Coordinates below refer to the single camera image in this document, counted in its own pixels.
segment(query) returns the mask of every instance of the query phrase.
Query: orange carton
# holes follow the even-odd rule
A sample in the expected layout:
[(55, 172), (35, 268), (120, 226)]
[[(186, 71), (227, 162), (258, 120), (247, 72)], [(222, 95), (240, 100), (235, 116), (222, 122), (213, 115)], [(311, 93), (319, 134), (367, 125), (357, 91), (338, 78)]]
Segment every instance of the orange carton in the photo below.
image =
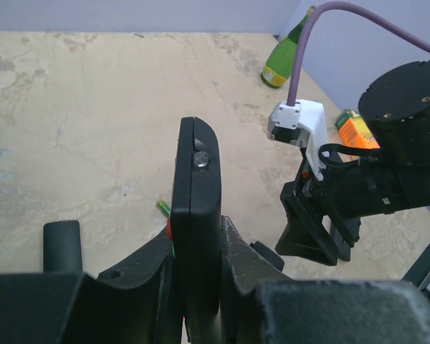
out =
[(354, 110), (344, 110), (336, 120), (336, 129), (345, 145), (356, 148), (379, 148), (365, 121)]

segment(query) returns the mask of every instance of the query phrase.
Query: white backdrop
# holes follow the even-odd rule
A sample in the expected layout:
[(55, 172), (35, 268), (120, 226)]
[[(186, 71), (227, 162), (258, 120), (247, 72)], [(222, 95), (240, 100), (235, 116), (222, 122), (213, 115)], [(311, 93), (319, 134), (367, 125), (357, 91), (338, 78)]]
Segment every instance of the white backdrop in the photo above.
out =
[(0, 30), (271, 32), (299, 0), (0, 0)]

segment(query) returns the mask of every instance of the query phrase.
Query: white mount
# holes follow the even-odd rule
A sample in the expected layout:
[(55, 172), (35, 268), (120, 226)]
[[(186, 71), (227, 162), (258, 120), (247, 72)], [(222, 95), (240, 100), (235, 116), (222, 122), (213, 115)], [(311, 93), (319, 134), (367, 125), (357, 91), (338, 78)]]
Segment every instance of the white mount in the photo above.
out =
[(276, 140), (274, 128), (283, 128), (295, 132), (299, 130), (299, 136), (289, 143), (298, 147), (307, 147), (306, 157), (317, 180), (322, 181), (320, 170), (326, 166), (318, 157), (320, 146), (328, 143), (327, 123), (323, 104), (310, 100), (296, 100), (294, 106), (288, 106), (286, 102), (280, 102), (272, 111), (267, 123), (267, 137)]

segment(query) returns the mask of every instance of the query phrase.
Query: bolt hole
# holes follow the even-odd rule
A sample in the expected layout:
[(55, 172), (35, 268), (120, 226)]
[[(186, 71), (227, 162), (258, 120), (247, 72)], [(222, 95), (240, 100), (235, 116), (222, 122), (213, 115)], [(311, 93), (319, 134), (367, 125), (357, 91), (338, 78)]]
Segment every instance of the bolt hole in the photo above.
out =
[(105, 280), (114, 280), (115, 278), (119, 278), (119, 276), (121, 276), (121, 272), (119, 271), (115, 271), (115, 270), (111, 270), (111, 271), (105, 271), (102, 273), (102, 277)]

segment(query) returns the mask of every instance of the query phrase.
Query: black cable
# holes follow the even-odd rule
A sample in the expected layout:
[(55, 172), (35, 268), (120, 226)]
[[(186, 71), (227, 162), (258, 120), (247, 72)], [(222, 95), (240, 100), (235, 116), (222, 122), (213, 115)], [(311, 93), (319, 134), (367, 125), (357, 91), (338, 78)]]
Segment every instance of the black cable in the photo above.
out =
[(359, 156), (359, 157), (367, 157), (368, 162), (377, 161), (381, 155), (382, 150), (380, 148), (377, 149), (365, 149), (365, 148), (355, 148), (348, 147), (346, 145), (340, 145), (338, 143), (328, 143), (326, 145), (320, 146), (318, 150), (319, 159), (329, 167), (333, 168), (347, 168), (351, 166), (358, 166), (360, 164), (359, 160), (349, 161), (347, 163), (341, 163), (339, 161), (333, 161), (329, 157), (323, 155), (323, 152), (336, 152), (341, 154), (346, 154), (348, 156)]

